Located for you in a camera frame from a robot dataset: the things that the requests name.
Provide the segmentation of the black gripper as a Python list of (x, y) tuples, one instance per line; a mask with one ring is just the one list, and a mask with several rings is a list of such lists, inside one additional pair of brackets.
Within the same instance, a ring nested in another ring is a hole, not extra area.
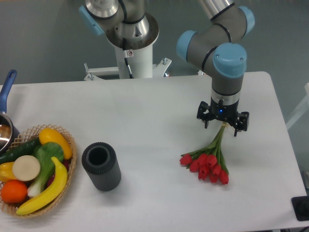
[(202, 101), (197, 110), (197, 119), (204, 123), (204, 128), (208, 128), (209, 121), (214, 119), (227, 122), (235, 128), (234, 137), (238, 132), (247, 131), (249, 125), (249, 112), (238, 112), (239, 97), (211, 96), (210, 105)]

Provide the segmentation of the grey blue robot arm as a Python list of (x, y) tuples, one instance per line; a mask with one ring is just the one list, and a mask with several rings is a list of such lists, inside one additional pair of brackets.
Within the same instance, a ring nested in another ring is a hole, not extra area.
[[(235, 132), (246, 131), (249, 113), (238, 112), (238, 103), (247, 53), (239, 40), (253, 29), (254, 15), (232, 0), (202, 0), (200, 5), (211, 26), (203, 33), (184, 32), (176, 44), (179, 57), (212, 79), (211, 101), (200, 103), (197, 118), (205, 124), (216, 119), (230, 124)], [(79, 13), (90, 30), (105, 34), (114, 46), (120, 78), (153, 77), (152, 46), (159, 27), (144, 1), (87, 0)]]

